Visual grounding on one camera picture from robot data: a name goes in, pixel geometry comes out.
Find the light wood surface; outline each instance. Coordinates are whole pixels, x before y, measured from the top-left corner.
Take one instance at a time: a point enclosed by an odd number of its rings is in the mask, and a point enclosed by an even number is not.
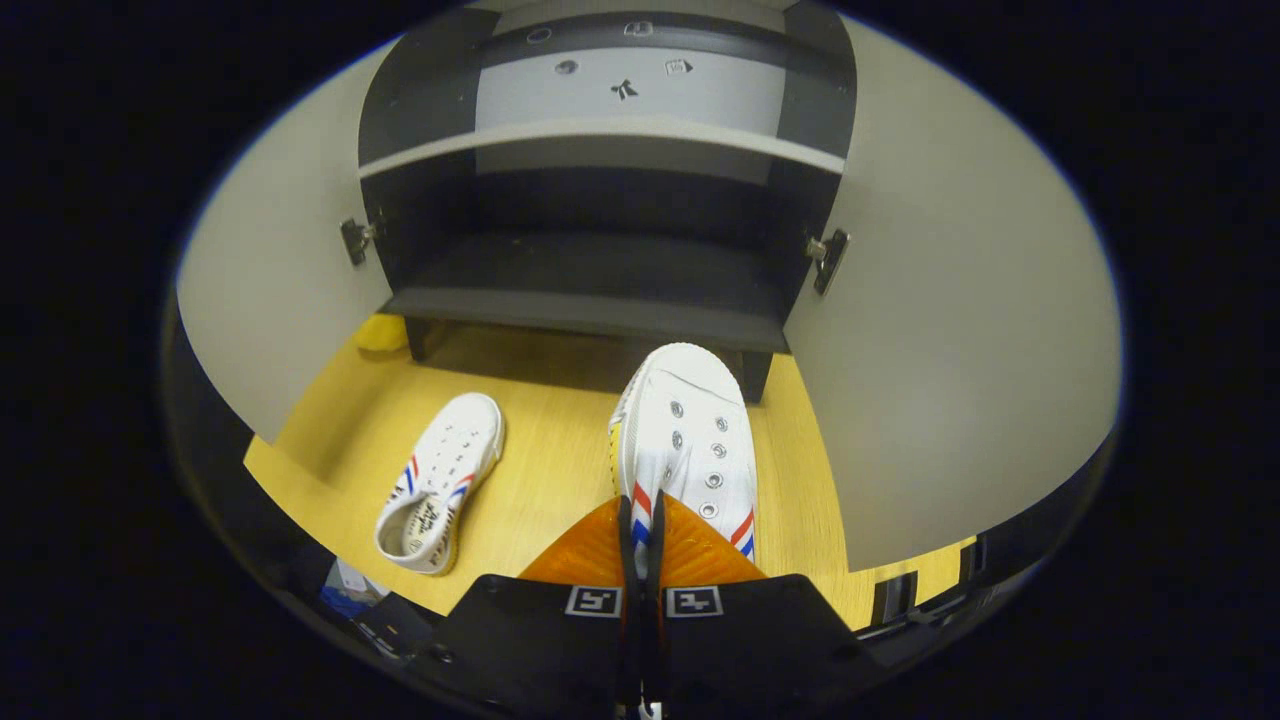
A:
[[[449,612],[483,574],[517,575],[548,544],[613,497],[605,424],[654,343],[442,324],[430,359],[370,354],[349,342],[294,409],[275,445],[255,437],[244,465],[317,542],[372,580]],[[502,460],[468,497],[458,561],[424,577],[381,557],[372,528],[415,441],[449,398],[484,392],[507,423]],[[916,601],[956,584],[960,550],[849,573],[845,537],[818,423],[788,355],[777,355],[764,397],[748,411],[759,498],[756,562],[801,573],[851,629],[869,624],[874,585],[919,573]]]

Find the canvas shoe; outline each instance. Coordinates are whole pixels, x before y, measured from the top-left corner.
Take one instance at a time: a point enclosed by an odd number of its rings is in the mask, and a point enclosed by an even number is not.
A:
[[[719,357],[689,343],[654,350],[609,419],[609,450],[618,492],[632,502],[641,578],[658,489],[755,561],[755,446],[742,392]]]
[[[451,400],[413,446],[374,529],[392,562],[428,575],[457,560],[458,514],[502,456],[502,413],[492,397]]]

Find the gray shelf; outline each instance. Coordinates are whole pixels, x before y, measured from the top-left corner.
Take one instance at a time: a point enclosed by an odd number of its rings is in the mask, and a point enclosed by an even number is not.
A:
[[[397,288],[384,311],[787,352],[780,293],[755,255],[708,242],[602,233],[486,233]]]

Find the black logo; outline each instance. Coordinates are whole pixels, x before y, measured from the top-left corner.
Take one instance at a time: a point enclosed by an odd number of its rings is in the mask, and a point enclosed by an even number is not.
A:
[[[626,100],[631,95],[640,95],[635,90],[631,90],[630,79],[622,81],[622,85],[614,85],[611,90],[618,94],[618,100]]]

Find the gray cabinet door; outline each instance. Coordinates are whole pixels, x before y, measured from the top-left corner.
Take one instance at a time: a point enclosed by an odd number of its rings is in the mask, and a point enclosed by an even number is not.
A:
[[[360,113],[393,45],[326,81],[259,136],[210,197],[178,270],[178,307],[201,366],[268,442],[390,297],[376,249],[353,266],[338,227],[366,222]]]
[[[824,296],[810,269],[785,332],[858,570],[980,533],[1078,470],[1116,420],[1121,328],[1097,231],[1036,142],[846,28],[858,106],[824,237],[851,240]]]

